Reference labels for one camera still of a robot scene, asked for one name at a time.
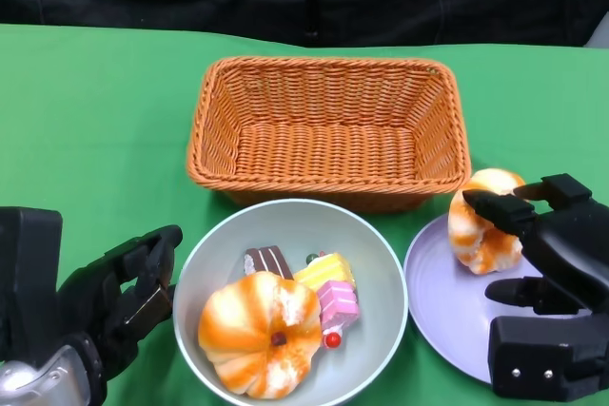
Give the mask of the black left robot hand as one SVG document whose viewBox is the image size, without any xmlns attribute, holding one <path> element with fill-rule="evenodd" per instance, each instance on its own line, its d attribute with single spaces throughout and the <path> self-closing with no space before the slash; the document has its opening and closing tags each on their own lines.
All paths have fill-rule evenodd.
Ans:
<svg viewBox="0 0 609 406">
<path fill-rule="evenodd" d="M 88 334 L 106 379 L 125 371 L 138 355 L 138 342 L 171 317 L 170 281 L 182 239 L 174 224 L 132 238 L 77 269 L 60 287 L 65 328 Z"/>
</svg>

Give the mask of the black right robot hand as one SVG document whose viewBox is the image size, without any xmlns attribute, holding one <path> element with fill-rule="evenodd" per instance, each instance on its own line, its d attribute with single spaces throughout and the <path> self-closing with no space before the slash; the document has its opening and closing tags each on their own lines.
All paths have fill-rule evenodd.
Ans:
<svg viewBox="0 0 609 406">
<path fill-rule="evenodd" d="M 608 206 L 571 175 L 543 177 L 511 194 L 465 190 L 475 213 L 517 237 L 538 277 L 496 280 L 493 301 L 530 307 L 538 315 L 608 312 Z"/>
</svg>

